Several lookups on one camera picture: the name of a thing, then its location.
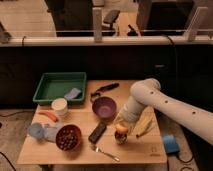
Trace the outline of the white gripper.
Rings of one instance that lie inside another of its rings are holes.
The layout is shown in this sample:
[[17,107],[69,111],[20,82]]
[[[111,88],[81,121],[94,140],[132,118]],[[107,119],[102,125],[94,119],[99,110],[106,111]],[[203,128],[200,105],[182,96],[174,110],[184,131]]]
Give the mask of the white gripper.
[[133,128],[134,128],[134,125],[131,123],[131,122],[128,122],[123,116],[121,113],[118,113],[117,116],[115,117],[114,119],[114,127],[116,124],[121,124],[122,126],[125,126],[127,129],[128,129],[128,133],[130,133]]

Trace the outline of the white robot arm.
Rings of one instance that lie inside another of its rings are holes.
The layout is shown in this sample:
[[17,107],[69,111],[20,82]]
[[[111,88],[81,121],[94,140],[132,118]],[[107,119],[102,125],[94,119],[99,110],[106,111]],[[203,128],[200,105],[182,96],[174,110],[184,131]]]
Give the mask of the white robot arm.
[[131,133],[144,109],[150,106],[213,145],[213,113],[171,98],[160,89],[154,78],[135,82],[115,119],[115,130],[120,134]]

